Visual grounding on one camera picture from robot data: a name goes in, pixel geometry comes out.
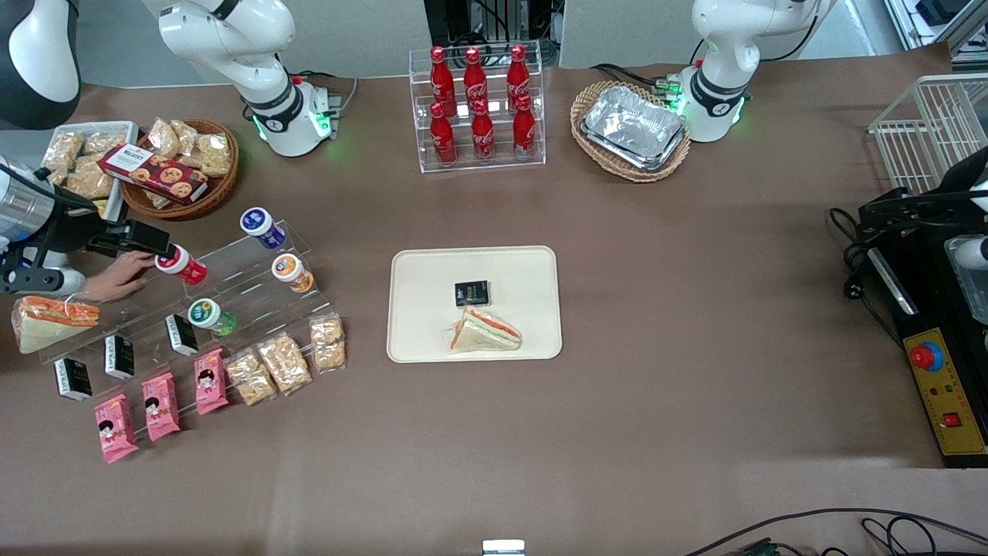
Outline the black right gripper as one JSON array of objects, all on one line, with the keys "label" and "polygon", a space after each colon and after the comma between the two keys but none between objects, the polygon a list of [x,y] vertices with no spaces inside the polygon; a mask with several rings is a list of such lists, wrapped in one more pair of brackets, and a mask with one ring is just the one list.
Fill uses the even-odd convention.
[{"label": "black right gripper", "polygon": [[170,235],[139,221],[121,225],[106,221],[88,200],[70,193],[55,193],[54,205],[46,223],[46,249],[56,253],[84,250],[115,257],[120,251],[171,257]]}]

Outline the bare person hand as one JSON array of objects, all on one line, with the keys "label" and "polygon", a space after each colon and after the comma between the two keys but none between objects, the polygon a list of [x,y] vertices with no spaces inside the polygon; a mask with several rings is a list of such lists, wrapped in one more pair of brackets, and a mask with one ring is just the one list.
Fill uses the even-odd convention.
[{"label": "bare person hand", "polygon": [[155,268],[155,256],[141,251],[120,254],[105,270],[86,279],[74,296],[84,303],[109,303],[127,298],[147,285],[148,271]]}]

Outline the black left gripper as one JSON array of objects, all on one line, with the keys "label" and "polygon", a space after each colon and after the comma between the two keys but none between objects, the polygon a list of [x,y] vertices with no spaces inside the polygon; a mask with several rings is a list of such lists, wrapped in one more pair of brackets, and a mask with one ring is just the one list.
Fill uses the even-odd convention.
[{"label": "black left gripper", "polygon": [[[987,148],[957,162],[943,176],[935,197],[970,191],[986,191]],[[859,236],[894,235],[914,229],[938,228],[942,224],[985,225],[986,197],[945,201],[935,205],[931,198],[909,192],[889,192],[862,206]]]}]

